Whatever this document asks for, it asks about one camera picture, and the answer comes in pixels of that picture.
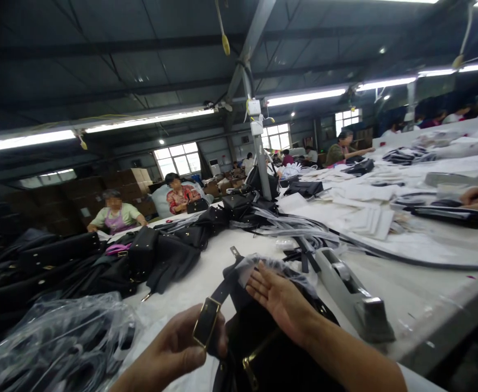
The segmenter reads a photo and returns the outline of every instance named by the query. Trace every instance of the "electrical box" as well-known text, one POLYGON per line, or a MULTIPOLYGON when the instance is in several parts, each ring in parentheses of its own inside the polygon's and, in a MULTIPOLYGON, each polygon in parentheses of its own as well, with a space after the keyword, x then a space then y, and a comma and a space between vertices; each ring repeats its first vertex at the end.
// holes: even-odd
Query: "electrical box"
POLYGON ((252 129, 253 136, 262 135, 262 125, 258 122, 252 121, 250 123, 250 128, 252 129))
POLYGON ((259 100, 249 100, 247 105, 248 105, 248 113, 251 116, 261 114, 261 101, 259 101, 259 100))

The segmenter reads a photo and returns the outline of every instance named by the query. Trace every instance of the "green shirt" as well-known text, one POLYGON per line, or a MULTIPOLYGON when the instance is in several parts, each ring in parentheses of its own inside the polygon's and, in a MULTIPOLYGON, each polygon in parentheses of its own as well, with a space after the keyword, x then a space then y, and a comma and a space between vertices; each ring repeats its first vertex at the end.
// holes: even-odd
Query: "green shirt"
MULTIPOLYGON (((109 213, 110 218, 117 218, 119 215, 119 211, 114 215, 111 213, 110 208, 104 207, 97 213, 97 216, 92 222, 90 222, 90 224, 93 224, 99 228, 104 227, 105 219, 109 213)), ((141 215, 141 213, 132 204, 123 203, 121 205, 121 215, 123 216, 123 222, 125 222, 125 225, 131 225, 136 222, 136 218, 141 215)))
MULTIPOLYGON (((355 148, 348 147, 348 152, 355 152, 355 151, 357 151, 355 148)), ((324 166, 328 167, 333 165, 334 163, 337 163, 343 160, 344 160, 344 153, 342 152, 341 146, 339 144, 334 144, 328 150, 328 155, 326 155, 326 162, 324 163, 324 166)))

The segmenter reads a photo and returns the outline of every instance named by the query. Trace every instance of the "metal buckle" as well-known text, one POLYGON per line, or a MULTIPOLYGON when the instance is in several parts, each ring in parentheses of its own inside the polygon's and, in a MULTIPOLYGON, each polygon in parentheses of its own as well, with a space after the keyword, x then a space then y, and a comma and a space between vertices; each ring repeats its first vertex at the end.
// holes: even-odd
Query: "metal buckle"
POLYGON ((197 322, 195 323, 194 331, 192 333, 192 337, 202 348, 205 349, 205 351, 207 351, 207 349, 208 349, 208 344, 210 343, 210 339, 212 337, 213 330, 216 327, 217 315, 219 314, 219 311, 221 310, 221 305, 222 304, 217 302, 215 299, 213 299, 211 297, 207 297, 205 299, 205 302, 204 302, 203 306, 201 307, 201 311, 199 312, 199 317, 197 319, 197 322), (199 321, 201 320, 201 315, 203 314, 203 312, 208 312, 208 311, 210 311, 210 309, 213 309, 213 308, 216 308, 216 310, 213 314, 212 327, 210 328, 210 332, 207 334, 205 342, 202 342, 198 338, 195 337, 196 331, 197 331, 197 325, 199 324, 199 321))

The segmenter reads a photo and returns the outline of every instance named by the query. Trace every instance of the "table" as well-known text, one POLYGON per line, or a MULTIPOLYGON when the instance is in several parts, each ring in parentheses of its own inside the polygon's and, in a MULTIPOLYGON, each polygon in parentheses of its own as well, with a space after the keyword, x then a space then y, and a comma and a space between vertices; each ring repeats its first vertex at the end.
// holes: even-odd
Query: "table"
MULTIPOLYGON (((332 213, 335 210, 342 209, 312 202, 308 213, 331 227, 340 225, 341 222, 342 213, 332 213)), ((149 226, 164 222, 165 220, 160 220, 149 226)), ((449 227, 442 223, 433 225, 435 228, 443 225, 448 239, 458 241, 464 236, 478 241, 477 230, 449 227)), ((223 279, 223 269, 234 262, 230 247, 235 246, 242 255, 260 253, 283 258, 284 254, 275 247, 275 241, 276 239, 269 237, 254 237, 239 229, 221 232, 209 240, 199 263, 183 281, 172 283, 163 295, 154 294, 145 303, 140 301, 148 293, 148 287, 142 284, 137 294, 125 299, 125 302, 136 309, 145 306, 149 322, 157 321, 163 316, 172 316, 203 302, 214 291, 223 279)), ((411 266, 357 252, 345 252, 341 258, 372 295, 384 300, 396 341, 377 345, 376 348, 423 376, 478 326, 478 272, 411 266)), ((335 314, 341 327, 357 336, 326 288, 318 281, 315 272, 311 271, 307 277, 316 287, 319 297, 335 314)), ((230 299, 223 304, 222 313, 227 320, 235 313, 230 299)))

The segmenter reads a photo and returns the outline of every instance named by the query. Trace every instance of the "clear plastic bag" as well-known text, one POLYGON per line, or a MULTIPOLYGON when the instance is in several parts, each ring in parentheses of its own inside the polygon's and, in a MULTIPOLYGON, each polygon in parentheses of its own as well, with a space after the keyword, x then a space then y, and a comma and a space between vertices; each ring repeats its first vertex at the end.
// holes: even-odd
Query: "clear plastic bag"
POLYGON ((0 391, 96 391, 141 328, 118 293, 38 301, 0 343, 0 391))

